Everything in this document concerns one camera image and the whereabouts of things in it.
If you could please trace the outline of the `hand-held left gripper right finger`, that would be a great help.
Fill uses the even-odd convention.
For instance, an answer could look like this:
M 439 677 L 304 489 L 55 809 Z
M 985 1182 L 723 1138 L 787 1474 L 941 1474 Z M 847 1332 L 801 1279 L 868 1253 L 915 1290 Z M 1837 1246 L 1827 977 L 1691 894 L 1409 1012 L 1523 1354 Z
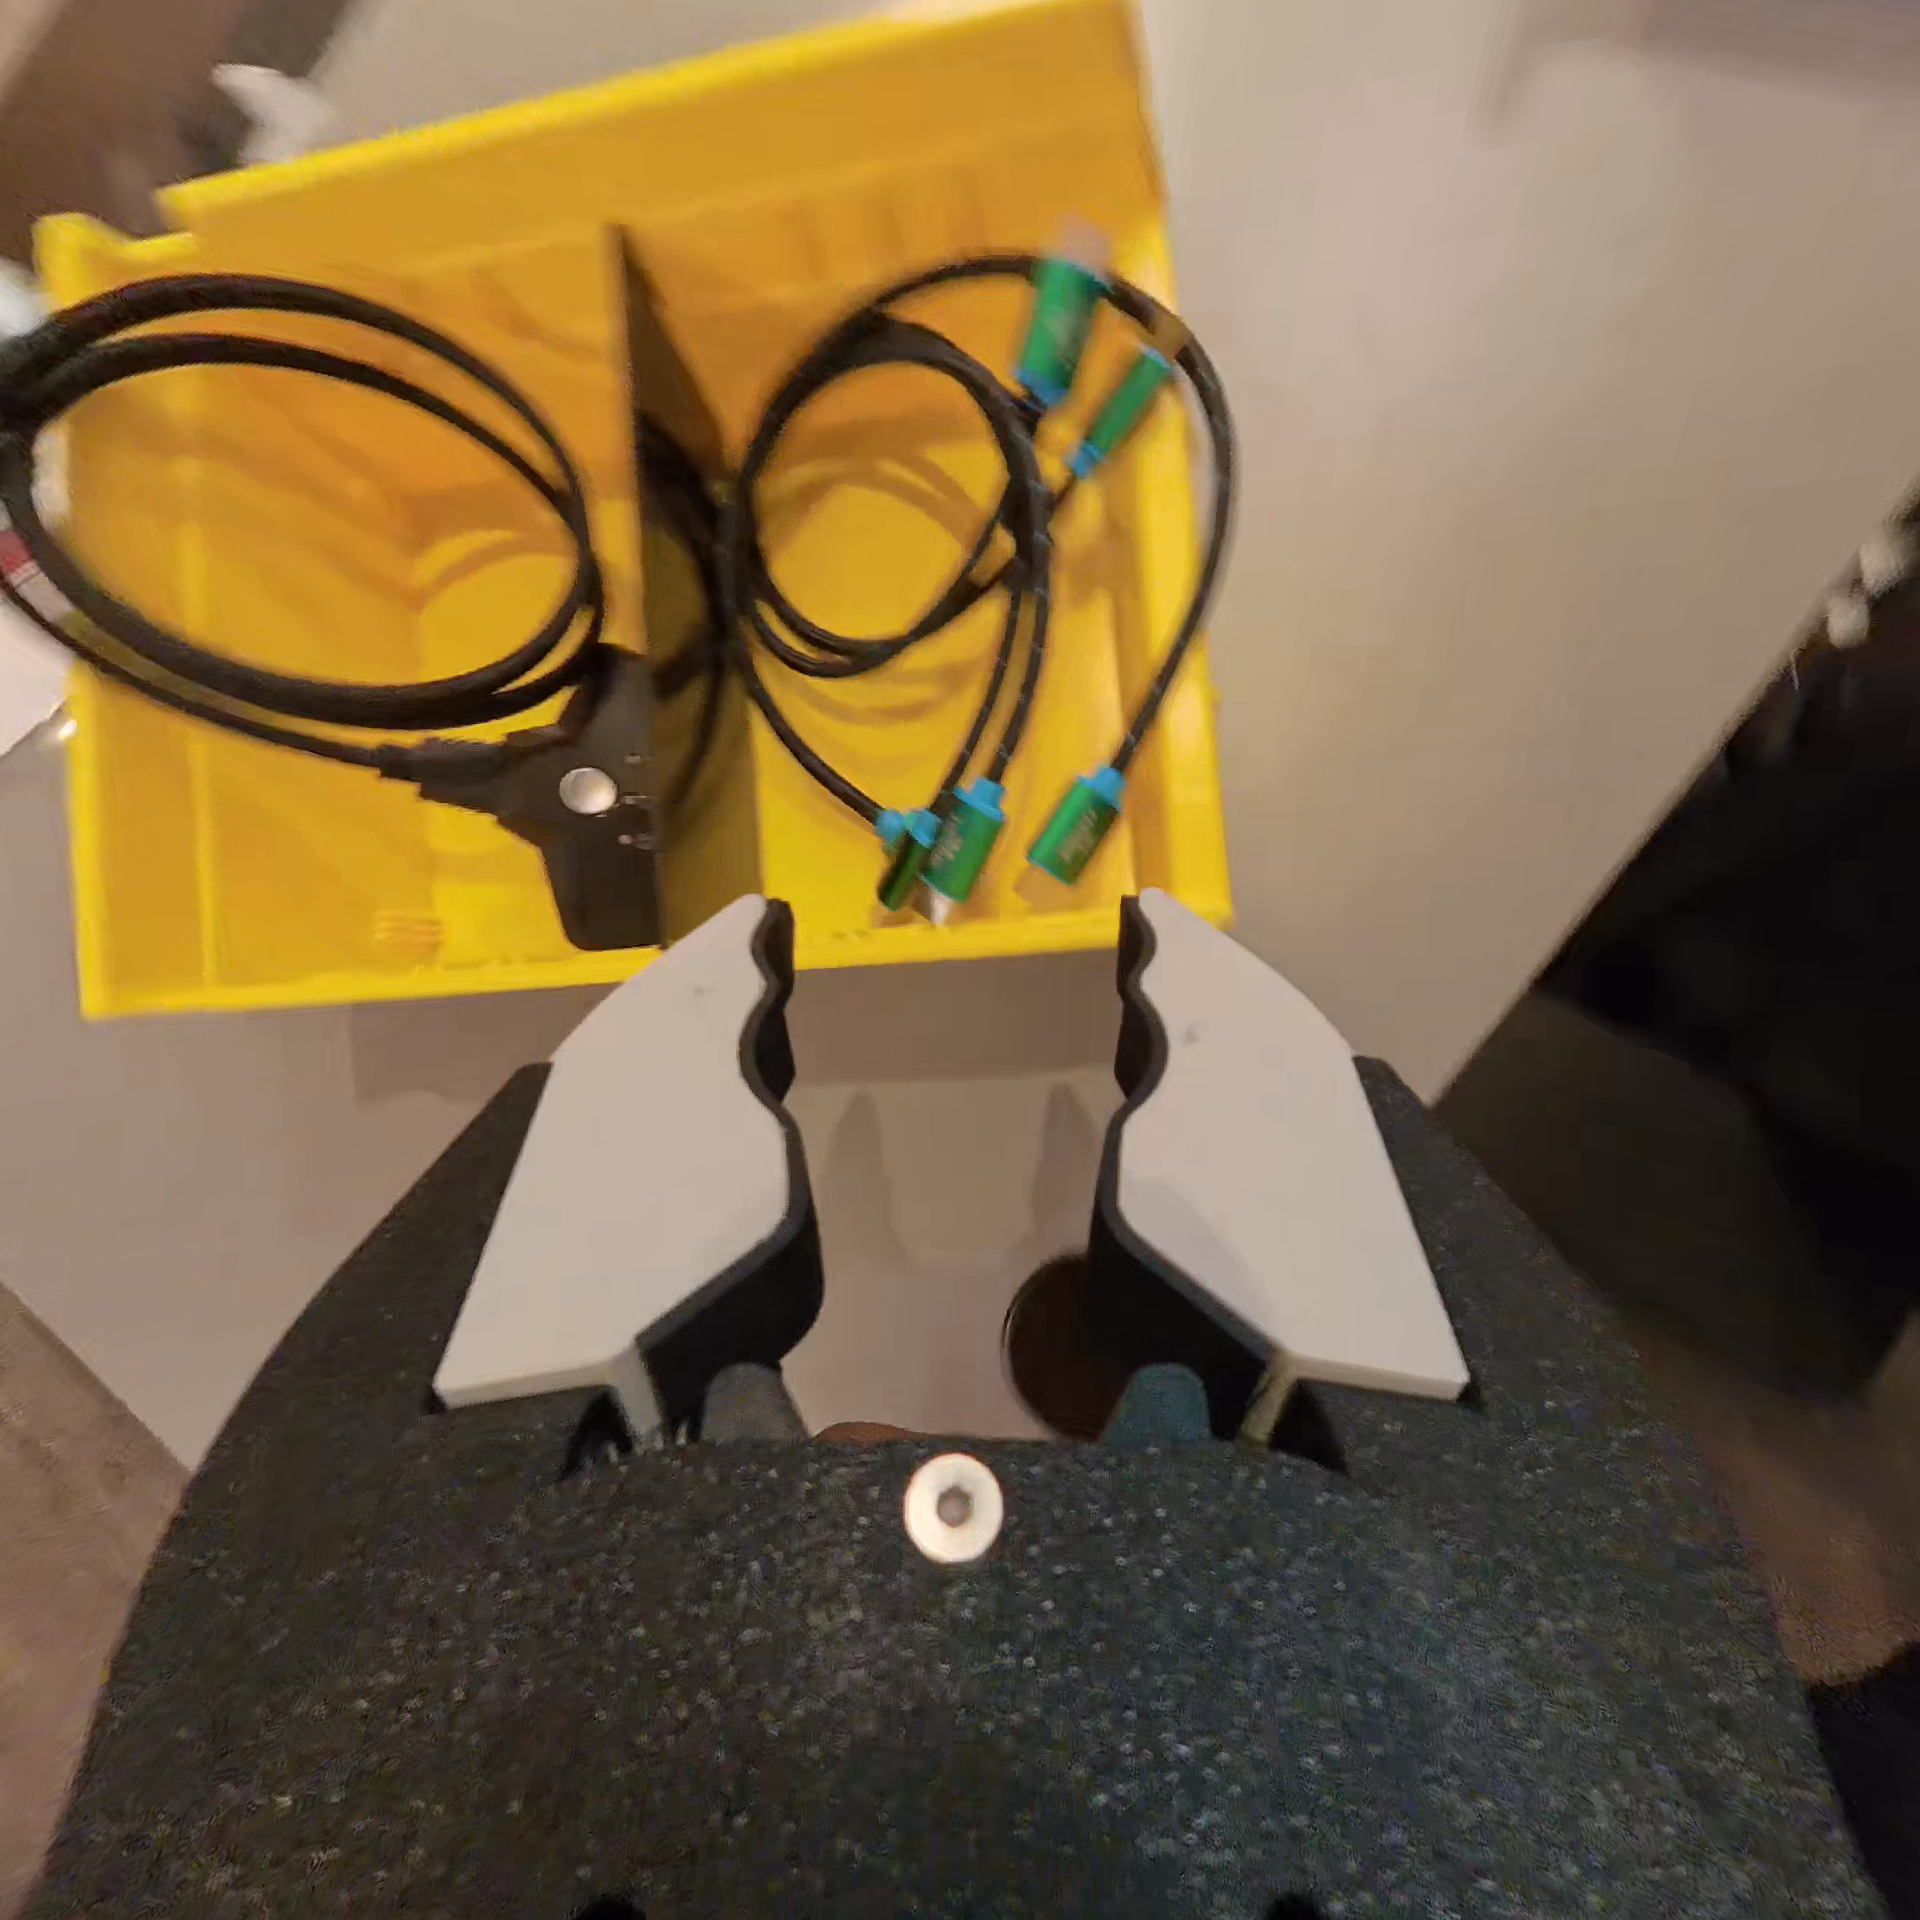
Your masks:
M 1120 906 L 1120 1092 L 1089 1228 L 1096 1331 L 1179 1366 L 1215 1437 L 1268 1443 L 1300 1390 L 1458 1405 L 1472 1366 L 1353 1045 L 1160 886 Z

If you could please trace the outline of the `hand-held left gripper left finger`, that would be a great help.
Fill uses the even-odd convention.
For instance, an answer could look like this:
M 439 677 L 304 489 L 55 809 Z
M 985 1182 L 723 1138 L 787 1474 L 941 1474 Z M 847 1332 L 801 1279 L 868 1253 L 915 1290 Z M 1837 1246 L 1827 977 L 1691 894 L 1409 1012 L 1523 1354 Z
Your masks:
M 794 985 L 791 906 L 744 895 L 557 1046 L 434 1373 L 447 1407 L 595 1390 L 649 1437 L 815 1327 Z

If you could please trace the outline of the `yellow plastic bin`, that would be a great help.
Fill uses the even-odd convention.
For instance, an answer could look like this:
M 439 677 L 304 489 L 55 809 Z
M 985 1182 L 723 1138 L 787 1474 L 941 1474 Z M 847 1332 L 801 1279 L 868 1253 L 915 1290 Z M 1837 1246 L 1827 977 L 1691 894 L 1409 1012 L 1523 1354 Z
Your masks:
M 1235 517 L 1127 5 L 772 39 L 34 233 L 4 597 L 77 660 L 85 1017 L 616 982 L 736 895 L 803 970 L 1225 926 L 1203 630 Z M 610 266 L 733 466 L 727 697 L 640 620 Z M 500 823 L 609 649 L 656 697 L 658 949 Z

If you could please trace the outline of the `black bin divider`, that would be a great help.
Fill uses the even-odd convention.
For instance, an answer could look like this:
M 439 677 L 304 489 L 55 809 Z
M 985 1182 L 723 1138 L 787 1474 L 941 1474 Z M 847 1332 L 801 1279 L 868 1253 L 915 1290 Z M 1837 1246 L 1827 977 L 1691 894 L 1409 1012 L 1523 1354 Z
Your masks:
M 660 702 L 721 703 L 731 668 L 717 605 L 721 535 L 733 466 L 635 233 L 612 226 L 609 241 L 631 419 L 644 651 Z

